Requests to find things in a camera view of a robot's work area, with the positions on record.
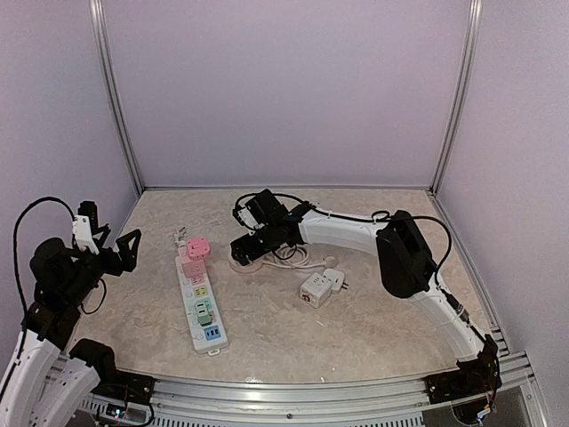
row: lavender wall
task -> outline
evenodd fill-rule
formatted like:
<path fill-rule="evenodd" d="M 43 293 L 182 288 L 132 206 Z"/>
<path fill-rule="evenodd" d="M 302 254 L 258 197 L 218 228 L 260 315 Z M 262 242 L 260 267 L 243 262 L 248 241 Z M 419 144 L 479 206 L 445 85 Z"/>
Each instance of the lavender wall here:
<path fill-rule="evenodd" d="M 148 186 L 430 184 L 469 0 L 104 6 Z"/>
<path fill-rule="evenodd" d="M 12 228 L 34 199 L 53 195 L 76 209 L 96 200 L 118 230 L 135 194 L 118 145 L 94 46 L 88 2 L 2 2 L 0 13 L 0 372 L 22 318 L 12 267 Z M 22 223 L 20 264 L 43 239 L 69 243 L 68 213 L 39 206 Z"/>
<path fill-rule="evenodd" d="M 553 425 L 569 419 L 569 3 L 486 0 L 441 199 Z"/>

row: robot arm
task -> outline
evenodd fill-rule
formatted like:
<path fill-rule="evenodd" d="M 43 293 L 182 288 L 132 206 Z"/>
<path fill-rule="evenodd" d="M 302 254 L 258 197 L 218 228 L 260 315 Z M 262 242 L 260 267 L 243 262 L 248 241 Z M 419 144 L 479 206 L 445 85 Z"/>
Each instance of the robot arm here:
<path fill-rule="evenodd" d="M 64 426 L 97 384 L 118 383 L 112 350 L 82 340 L 71 351 L 60 379 L 43 391 L 47 373 L 81 317 L 79 307 L 101 277 L 120 276 L 136 266 L 140 231 L 119 238 L 118 253 L 103 247 L 109 232 L 108 225 L 98 226 L 97 206 L 83 202 L 73 221 L 74 247 L 50 238 L 36 249 L 30 262 L 36 278 L 34 302 L 0 383 L 1 427 Z"/>
<path fill-rule="evenodd" d="M 479 332 L 446 286 L 427 242 L 408 212 L 397 211 L 374 220 L 322 212 L 302 201 L 289 211 L 265 189 L 253 195 L 245 206 L 236 205 L 233 214 L 249 230 L 231 243 L 231 255 L 241 265 L 282 245 L 322 243 L 377 255 L 386 290 L 421 310 L 457 358 L 458 372 L 428 378 L 433 403 L 495 392 L 501 386 L 496 343 L 490 335 Z"/>

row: marble floor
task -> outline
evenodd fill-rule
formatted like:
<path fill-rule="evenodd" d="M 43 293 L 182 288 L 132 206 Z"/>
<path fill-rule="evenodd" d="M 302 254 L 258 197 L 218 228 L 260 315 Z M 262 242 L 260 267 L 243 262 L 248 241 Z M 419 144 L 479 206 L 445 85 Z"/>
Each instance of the marble floor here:
<path fill-rule="evenodd" d="M 250 189 L 147 191 L 124 232 L 140 228 L 139 265 L 121 278 L 106 277 L 107 300 L 84 316 L 74 341 L 88 337 L 115 350 L 120 368 L 156 375 L 230 382 L 321 383 L 425 374 L 454 367 L 450 347 L 410 303 L 385 291 L 377 257 L 332 246 L 311 246 L 313 259 L 330 254 L 349 288 L 319 309 L 298 296 L 314 271 L 264 266 L 251 275 L 227 262 L 229 243 L 244 234 L 231 216 L 235 199 Z M 352 214 L 379 209 L 435 215 L 423 191 L 290 189 L 323 208 Z M 420 222 L 436 261 L 444 232 Z M 194 352 L 174 267 L 173 233 L 205 236 L 207 269 L 228 332 L 229 347 L 210 357 Z M 485 331 L 488 323 L 474 288 L 453 251 L 442 269 L 446 284 Z M 100 300 L 94 291 L 87 310 Z"/>

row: plug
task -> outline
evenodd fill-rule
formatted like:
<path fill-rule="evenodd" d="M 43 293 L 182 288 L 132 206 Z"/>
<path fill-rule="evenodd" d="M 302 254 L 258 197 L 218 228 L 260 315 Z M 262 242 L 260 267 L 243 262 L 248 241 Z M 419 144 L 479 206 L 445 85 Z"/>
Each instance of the plug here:
<path fill-rule="evenodd" d="M 339 264 L 338 260 L 335 257 L 331 255 L 327 255 L 324 257 L 324 265 L 327 269 L 333 269 L 338 264 Z"/>
<path fill-rule="evenodd" d="M 326 269 L 322 275 L 332 283 L 332 293 L 337 294 L 344 284 L 346 275 L 342 271 L 334 269 Z"/>
<path fill-rule="evenodd" d="M 229 267 L 231 267 L 233 271 L 240 274 L 250 274 L 259 270 L 263 266 L 263 258 L 262 257 L 258 258 L 255 261 L 250 262 L 249 264 L 244 266 L 233 259 L 233 256 L 231 256 L 231 247 L 230 247 L 228 250 L 228 263 Z"/>
<path fill-rule="evenodd" d="M 207 238 L 191 238 L 188 240 L 188 258 L 191 261 L 199 261 L 209 258 L 212 249 Z"/>

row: power strip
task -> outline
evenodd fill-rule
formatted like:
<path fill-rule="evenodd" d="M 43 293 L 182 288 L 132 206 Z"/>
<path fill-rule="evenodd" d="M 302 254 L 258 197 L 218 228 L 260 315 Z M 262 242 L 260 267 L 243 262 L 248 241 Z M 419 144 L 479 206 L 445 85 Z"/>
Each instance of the power strip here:
<path fill-rule="evenodd" d="M 188 278 L 185 272 L 188 268 L 184 269 L 182 265 L 182 257 L 184 261 L 187 260 L 183 249 L 181 255 L 176 257 L 176 270 L 194 349 L 200 354 L 208 353 L 210 356 L 216 356 L 220 354 L 222 348 L 229 346 L 229 340 L 213 295 L 212 284 L 203 261 L 200 261 L 203 267 L 199 274 Z"/>

